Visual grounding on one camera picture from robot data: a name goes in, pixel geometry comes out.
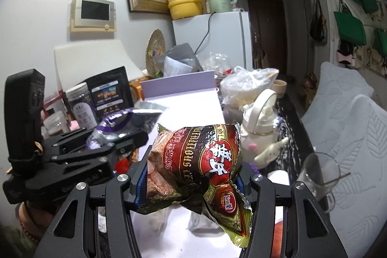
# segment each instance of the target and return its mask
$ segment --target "brown door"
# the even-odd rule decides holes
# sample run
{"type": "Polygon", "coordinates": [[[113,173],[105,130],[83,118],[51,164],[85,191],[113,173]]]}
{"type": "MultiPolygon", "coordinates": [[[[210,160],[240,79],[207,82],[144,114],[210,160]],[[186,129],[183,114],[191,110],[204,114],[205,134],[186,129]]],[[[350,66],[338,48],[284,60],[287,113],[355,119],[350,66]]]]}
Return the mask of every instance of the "brown door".
{"type": "Polygon", "coordinates": [[[253,36],[254,68],[262,52],[268,65],[286,74],[287,38],[284,2],[282,0],[248,0],[253,36]]]}

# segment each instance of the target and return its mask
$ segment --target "plastic jar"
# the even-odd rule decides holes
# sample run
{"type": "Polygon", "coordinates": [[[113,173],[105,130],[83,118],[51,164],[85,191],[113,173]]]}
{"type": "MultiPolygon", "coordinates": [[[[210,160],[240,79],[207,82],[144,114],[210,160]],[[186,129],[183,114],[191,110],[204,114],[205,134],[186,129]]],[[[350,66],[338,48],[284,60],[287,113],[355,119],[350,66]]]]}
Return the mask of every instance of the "plastic jar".
{"type": "Polygon", "coordinates": [[[43,111],[47,117],[59,111],[66,113],[65,105],[59,92],[55,92],[44,99],[43,111]]]}
{"type": "Polygon", "coordinates": [[[90,129],[97,125],[97,117],[88,89],[87,83],[83,82],[68,89],[65,94],[79,127],[90,129]]]}
{"type": "Polygon", "coordinates": [[[62,111],[55,112],[43,121],[49,136],[68,133],[70,129],[67,126],[66,117],[62,111]]]}

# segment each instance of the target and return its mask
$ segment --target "white cutting board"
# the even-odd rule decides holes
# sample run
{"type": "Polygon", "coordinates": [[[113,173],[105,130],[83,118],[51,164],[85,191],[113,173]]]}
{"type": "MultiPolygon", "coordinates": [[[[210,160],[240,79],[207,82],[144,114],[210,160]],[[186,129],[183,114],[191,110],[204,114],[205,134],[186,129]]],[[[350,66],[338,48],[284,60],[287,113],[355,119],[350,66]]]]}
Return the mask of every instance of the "white cutting board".
{"type": "Polygon", "coordinates": [[[106,71],[125,66],[128,80],[144,76],[130,59],[120,40],[75,42],[54,48],[54,60],[62,90],[106,71]]]}

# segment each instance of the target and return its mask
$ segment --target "black cable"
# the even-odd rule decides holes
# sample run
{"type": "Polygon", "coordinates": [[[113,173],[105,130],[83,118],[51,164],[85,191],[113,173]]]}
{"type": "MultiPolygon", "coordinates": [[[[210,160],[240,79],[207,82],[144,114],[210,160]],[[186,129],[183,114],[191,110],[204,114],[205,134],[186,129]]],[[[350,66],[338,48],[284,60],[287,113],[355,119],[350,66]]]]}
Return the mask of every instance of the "black cable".
{"type": "Polygon", "coordinates": [[[196,51],[195,51],[195,55],[197,53],[197,51],[199,50],[200,46],[203,44],[204,40],[206,39],[207,35],[210,33],[210,21],[211,21],[211,17],[214,13],[212,13],[210,15],[210,17],[208,17],[208,31],[206,33],[206,35],[204,36],[204,38],[202,39],[202,42],[200,42],[199,46],[197,47],[196,51]]]}
{"type": "Polygon", "coordinates": [[[27,212],[27,215],[30,217],[30,220],[32,221],[32,223],[35,225],[35,227],[37,228],[37,230],[44,234],[44,231],[39,227],[39,225],[37,224],[37,222],[35,221],[31,211],[30,211],[30,207],[28,206],[27,202],[23,202],[24,203],[24,208],[26,209],[26,212],[27,212]]]}

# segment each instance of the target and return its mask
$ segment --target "purple snack bag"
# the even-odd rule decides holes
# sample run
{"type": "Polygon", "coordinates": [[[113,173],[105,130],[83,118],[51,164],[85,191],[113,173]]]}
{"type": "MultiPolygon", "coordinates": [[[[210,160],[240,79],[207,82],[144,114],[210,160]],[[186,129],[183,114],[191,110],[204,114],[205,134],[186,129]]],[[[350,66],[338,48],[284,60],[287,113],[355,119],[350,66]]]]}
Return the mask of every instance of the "purple snack bag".
{"type": "Polygon", "coordinates": [[[141,130],[150,133],[165,109],[165,106],[142,101],[135,107],[108,114],[90,135],[86,145],[94,150],[141,130]]]}

